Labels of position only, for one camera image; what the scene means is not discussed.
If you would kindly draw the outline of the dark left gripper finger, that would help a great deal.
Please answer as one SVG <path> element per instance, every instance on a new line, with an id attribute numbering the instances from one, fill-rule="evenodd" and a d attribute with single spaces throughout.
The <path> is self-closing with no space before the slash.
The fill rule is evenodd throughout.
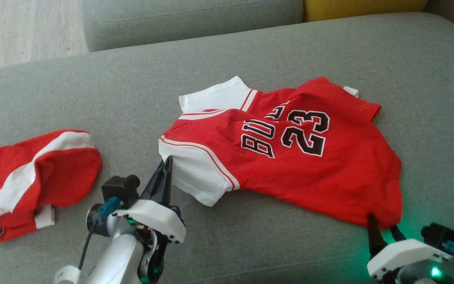
<path id="1" fill-rule="evenodd" d="M 155 202 L 164 202 L 164 185 L 166 181 L 165 163 L 160 162 L 157 169 L 151 176 L 149 182 L 142 192 L 143 200 L 151 200 Z"/>
<path id="2" fill-rule="evenodd" d="M 168 156 L 159 166 L 158 203 L 163 206 L 171 206 L 173 158 Z"/>

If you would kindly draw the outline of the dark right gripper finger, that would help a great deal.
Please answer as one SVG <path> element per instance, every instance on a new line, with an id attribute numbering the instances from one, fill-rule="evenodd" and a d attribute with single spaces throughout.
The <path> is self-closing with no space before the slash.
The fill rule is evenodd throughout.
<path id="1" fill-rule="evenodd" d="M 403 241 L 407 239 L 397 225 L 392 226 L 390 230 L 394 241 Z"/>
<path id="2" fill-rule="evenodd" d="M 387 242 L 378 228 L 377 220 L 373 213 L 367 215 L 367 221 L 369 253 L 370 257 L 373 258 L 387 246 Z"/>

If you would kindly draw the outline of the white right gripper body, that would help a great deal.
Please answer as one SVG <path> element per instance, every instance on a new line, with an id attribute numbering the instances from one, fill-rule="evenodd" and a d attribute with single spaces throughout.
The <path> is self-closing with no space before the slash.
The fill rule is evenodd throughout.
<path id="1" fill-rule="evenodd" d="M 454 284 L 454 278 L 439 267 L 452 255 L 416 239 L 388 244 L 367 263 L 377 284 Z"/>

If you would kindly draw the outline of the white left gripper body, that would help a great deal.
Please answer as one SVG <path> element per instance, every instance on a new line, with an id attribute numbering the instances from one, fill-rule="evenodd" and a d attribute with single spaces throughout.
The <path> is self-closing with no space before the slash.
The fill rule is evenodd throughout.
<path id="1" fill-rule="evenodd" d="M 115 212 L 112 235 L 117 257 L 115 268 L 121 284 L 156 284 L 164 271 L 169 244 L 180 244 L 186 226 L 177 207 L 139 200 L 129 209 Z"/>

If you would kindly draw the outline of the red white basketball jersey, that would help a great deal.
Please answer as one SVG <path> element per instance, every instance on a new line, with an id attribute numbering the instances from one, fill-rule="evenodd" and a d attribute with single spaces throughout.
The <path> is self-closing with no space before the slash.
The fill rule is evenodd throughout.
<path id="1" fill-rule="evenodd" d="M 213 206 L 250 189 L 340 221 L 382 230 L 402 217 L 402 163 L 374 119 L 379 104 L 326 77 L 263 92 L 235 76 L 179 97 L 158 140 L 173 183 Z"/>

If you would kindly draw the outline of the red white basketball shorts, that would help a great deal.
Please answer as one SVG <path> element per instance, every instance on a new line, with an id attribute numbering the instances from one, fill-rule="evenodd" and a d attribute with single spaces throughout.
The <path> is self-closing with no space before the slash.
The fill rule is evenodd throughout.
<path id="1" fill-rule="evenodd" d="M 0 147 L 0 241 L 55 224 L 55 209 L 77 204 L 102 166 L 87 131 L 64 129 Z"/>

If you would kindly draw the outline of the grey sofa seat cushion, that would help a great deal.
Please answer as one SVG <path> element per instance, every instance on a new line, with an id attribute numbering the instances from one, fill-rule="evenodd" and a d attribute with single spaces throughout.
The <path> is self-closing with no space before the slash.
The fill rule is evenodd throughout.
<path id="1" fill-rule="evenodd" d="M 302 23 L 303 0 L 82 0 L 90 52 Z"/>

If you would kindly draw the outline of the wide yellow sofa backrest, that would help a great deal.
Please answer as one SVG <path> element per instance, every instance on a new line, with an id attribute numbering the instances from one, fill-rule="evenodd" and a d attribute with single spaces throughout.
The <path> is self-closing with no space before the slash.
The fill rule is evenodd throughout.
<path id="1" fill-rule="evenodd" d="M 428 0 L 303 0 L 305 22 L 423 11 Z"/>

